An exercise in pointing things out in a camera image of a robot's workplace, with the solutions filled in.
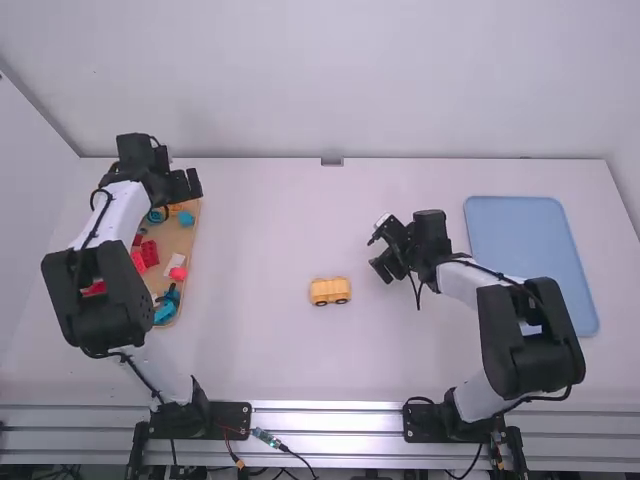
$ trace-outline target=wooden tray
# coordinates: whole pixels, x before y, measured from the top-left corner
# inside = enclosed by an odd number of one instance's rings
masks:
[[[183,227],[178,220],[179,210],[189,212],[195,217],[195,223],[191,227]],[[198,227],[198,218],[200,217],[200,199],[188,200],[186,202],[172,205],[170,207],[169,218],[161,224],[153,224],[146,217],[140,222],[140,227],[147,229],[147,233],[143,236],[142,241],[147,242],[154,240],[158,247],[158,258],[160,263],[149,268],[142,274],[142,279],[149,289],[151,296],[162,296],[169,289],[169,286],[175,282],[170,277],[164,276],[164,271],[174,253],[185,256],[182,266],[189,272],[189,264],[191,262],[191,251],[193,249],[193,241],[196,238],[196,228]],[[139,250],[140,247],[132,247],[131,252]],[[187,281],[189,275],[184,282],[175,282],[176,290],[180,292],[180,304],[178,311],[165,325],[156,325],[155,328],[165,328],[173,325],[182,310],[185,302],[185,293],[187,289]]]

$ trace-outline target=red toy block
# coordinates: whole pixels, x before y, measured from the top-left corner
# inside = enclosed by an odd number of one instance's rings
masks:
[[[149,240],[148,242],[142,242],[140,244],[142,260],[144,260],[144,265],[147,268],[151,268],[154,265],[158,265],[160,263],[160,259],[158,258],[158,246],[156,245],[155,240]]]
[[[184,267],[173,267],[169,270],[169,276],[176,282],[184,282],[187,278],[187,269]]]
[[[94,283],[89,288],[82,290],[82,296],[91,297],[92,295],[100,295],[101,293],[107,293],[107,284],[100,280]]]
[[[140,252],[131,252],[131,260],[133,260],[133,264],[140,275],[147,271],[147,267]]]

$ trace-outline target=blue mat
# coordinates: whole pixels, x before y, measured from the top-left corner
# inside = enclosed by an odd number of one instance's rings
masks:
[[[491,269],[558,282],[581,337],[600,322],[562,204],[546,197],[469,197],[464,205],[473,257]],[[524,334],[539,327],[523,327]]]

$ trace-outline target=toy car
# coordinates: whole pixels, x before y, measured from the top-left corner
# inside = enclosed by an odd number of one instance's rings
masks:
[[[316,278],[311,282],[311,303],[324,307],[329,303],[341,305],[351,300],[351,283],[346,277]]]

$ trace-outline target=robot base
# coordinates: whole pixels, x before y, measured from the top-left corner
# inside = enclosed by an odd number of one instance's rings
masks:
[[[187,425],[176,428],[163,418],[162,414],[152,413],[149,421],[149,438],[174,440],[246,440],[251,434],[251,411],[247,402],[209,402],[209,425],[197,431]]]
[[[504,423],[502,417],[466,424],[448,414],[444,404],[407,404],[402,408],[402,430],[407,443],[485,443]]]

